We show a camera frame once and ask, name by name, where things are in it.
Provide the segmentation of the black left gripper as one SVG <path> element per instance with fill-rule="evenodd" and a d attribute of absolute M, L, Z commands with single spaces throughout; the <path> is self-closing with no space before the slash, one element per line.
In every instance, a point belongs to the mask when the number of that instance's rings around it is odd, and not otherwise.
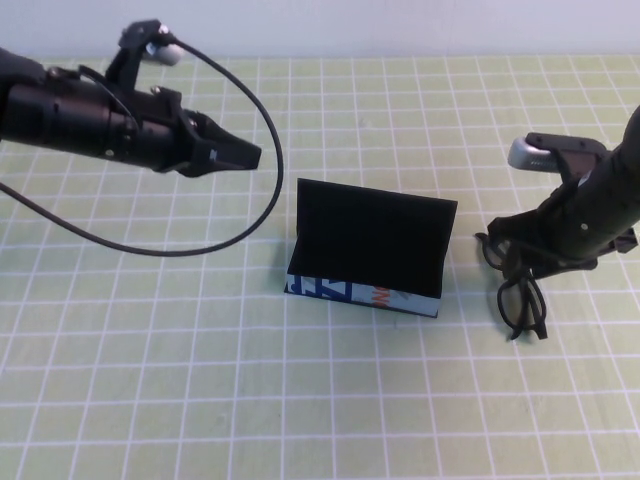
<path fill-rule="evenodd" d="M 133 157 L 142 166 L 187 178 L 258 168 L 260 147 L 224 130 L 207 115 L 183 108 L 181 101 L 179 92 L 166 88 L 134 93 L 141 129 Z"/>

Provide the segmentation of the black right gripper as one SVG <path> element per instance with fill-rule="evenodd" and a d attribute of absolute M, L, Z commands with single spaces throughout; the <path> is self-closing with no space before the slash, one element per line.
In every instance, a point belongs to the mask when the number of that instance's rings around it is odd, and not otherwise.
<path fill-rule="evenodd" d="M 487 262 L 504 279 L 592 270 L 600 257 L 625 252 L 626 199 L 612 186 L 565 184 L 538 208 L 487 227 Z"/>

